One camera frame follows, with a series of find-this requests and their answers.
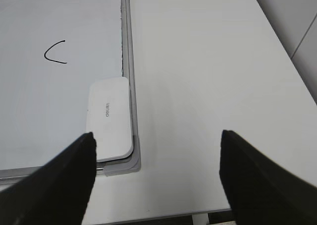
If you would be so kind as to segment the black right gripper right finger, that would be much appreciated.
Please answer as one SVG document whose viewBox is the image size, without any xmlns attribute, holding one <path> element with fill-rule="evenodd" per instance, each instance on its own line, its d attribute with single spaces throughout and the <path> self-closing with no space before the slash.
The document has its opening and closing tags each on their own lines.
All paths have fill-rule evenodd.
<svg viewBox="0 0 317 225">
<path fill-rule="evenodd" d="M 221 135 L 219 176 L 238 225 L 317 223 L 317 188 L 231 130 Z"/>
</svg>

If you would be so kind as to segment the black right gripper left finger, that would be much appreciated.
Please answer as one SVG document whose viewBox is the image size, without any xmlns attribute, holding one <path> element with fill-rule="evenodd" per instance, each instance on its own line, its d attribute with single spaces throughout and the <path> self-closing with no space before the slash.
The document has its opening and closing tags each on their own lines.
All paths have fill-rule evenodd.
<svg viewBox="0 0 317 225">
<path fill-rule="evenodd" d="M 96 140 L 81 135 L 50 162 L 0 193 L 2 225 L 80 225 L 97 175 Z"/>
</svg>

